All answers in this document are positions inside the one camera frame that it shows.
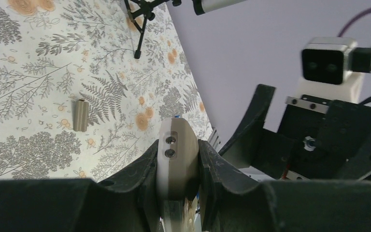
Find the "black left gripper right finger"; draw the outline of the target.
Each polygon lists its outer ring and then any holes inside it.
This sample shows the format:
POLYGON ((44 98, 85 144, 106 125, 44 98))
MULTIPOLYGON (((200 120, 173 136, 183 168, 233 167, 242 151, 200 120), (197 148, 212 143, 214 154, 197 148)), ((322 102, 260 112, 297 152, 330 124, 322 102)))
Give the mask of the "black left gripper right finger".
POLYGON ((199 140, 204 232, 371 232, 371 181, 257 182, 199 140))

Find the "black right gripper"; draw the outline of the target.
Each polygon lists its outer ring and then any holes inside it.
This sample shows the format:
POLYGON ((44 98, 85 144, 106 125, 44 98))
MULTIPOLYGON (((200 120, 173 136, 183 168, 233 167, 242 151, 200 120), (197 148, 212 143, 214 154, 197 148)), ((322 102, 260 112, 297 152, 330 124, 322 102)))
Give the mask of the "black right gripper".
POLYGON ((219 155, 238 169, 251 165, 289 179, 371 181, 371 107, 304 95, 288 97, 277 132, 263 129, 276 88, 257 85, 219 155))

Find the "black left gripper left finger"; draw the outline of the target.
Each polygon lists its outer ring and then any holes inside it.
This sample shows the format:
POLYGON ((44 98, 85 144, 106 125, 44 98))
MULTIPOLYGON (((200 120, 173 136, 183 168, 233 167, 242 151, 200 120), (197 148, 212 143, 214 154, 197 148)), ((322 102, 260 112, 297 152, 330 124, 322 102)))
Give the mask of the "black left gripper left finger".
POLYGON ((158 142, 114 175, 0 180, 0 232, 156 232, 158 142))

